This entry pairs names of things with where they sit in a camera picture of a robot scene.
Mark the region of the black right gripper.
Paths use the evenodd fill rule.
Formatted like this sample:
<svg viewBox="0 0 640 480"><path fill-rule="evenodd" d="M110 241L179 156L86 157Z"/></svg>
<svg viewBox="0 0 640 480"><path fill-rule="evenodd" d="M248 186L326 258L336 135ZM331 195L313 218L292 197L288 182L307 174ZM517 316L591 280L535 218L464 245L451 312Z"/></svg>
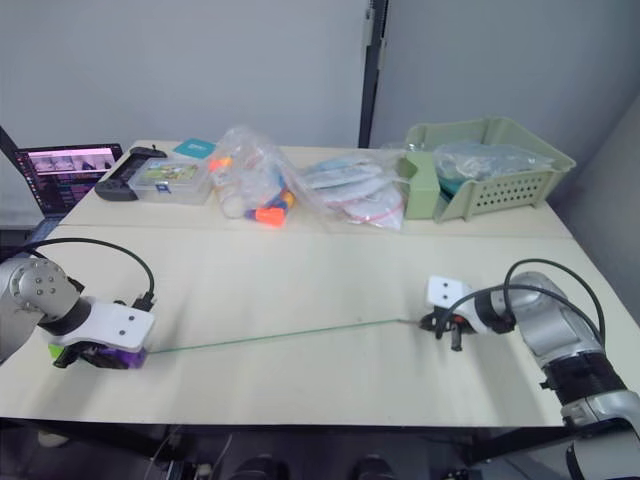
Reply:
<svg viewBox="0 0 640 480"><path fill-rule="evenodd" d="M433 332L437 339L441 339L445 333L451 335L451 350L461 352L462 337L464 335L475 334L469 321L458 314L445 315L446 310L435 308L431 313L422 317L419 321L419 328L428 332Z"/></svg>

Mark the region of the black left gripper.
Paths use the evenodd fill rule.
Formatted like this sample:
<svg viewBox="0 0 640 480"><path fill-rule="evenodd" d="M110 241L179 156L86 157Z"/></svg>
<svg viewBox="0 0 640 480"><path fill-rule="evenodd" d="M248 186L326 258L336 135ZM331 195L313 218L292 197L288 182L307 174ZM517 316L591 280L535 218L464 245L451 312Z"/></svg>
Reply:
<svg viewBox="0 0 640 480"><path fill-rule="evenodd" d="M65 369L78 357L98 368L126 370L130 367L127 352L93 342L78 342L62 349L53 365Z"/></svg>

